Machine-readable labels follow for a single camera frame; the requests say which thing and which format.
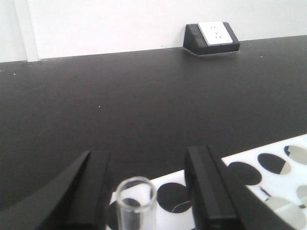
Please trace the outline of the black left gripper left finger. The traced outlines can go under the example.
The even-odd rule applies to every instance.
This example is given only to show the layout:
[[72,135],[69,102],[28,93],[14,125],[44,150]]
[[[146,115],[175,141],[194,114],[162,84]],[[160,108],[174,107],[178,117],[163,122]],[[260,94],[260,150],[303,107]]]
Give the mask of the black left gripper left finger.
[[110,153],[85,151],[52,181],[0,213],[2,230],[104,230]]

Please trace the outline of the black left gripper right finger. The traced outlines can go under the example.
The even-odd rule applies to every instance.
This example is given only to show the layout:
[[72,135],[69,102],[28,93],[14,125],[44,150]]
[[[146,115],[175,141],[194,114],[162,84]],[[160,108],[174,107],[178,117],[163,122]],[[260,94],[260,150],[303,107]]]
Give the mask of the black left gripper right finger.
[[293,147],[267,146],[220,156],[188,147],[185,181],[199,230],[297,230],[300,164]]

